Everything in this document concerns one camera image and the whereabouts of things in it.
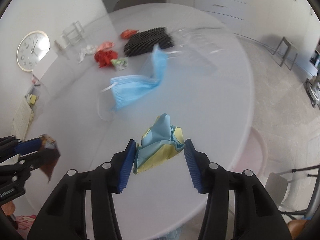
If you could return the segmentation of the person's left hand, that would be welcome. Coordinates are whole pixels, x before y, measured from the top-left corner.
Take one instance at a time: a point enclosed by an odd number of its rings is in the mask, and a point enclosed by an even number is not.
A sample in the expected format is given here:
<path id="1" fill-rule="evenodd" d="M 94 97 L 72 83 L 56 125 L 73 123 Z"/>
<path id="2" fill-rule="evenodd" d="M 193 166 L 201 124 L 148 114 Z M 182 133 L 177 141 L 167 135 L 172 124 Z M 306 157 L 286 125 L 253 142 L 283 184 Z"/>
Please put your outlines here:
<path id="1" fill-rule="evenodd" d="M 1 208 L 6 216 L 13 215 L 16 210 L 16 207 L 15 207 L 15 204 L 13 203 L 13 201 L 10 201 L 8 203 L 3 204 L 1 206 Z"/>

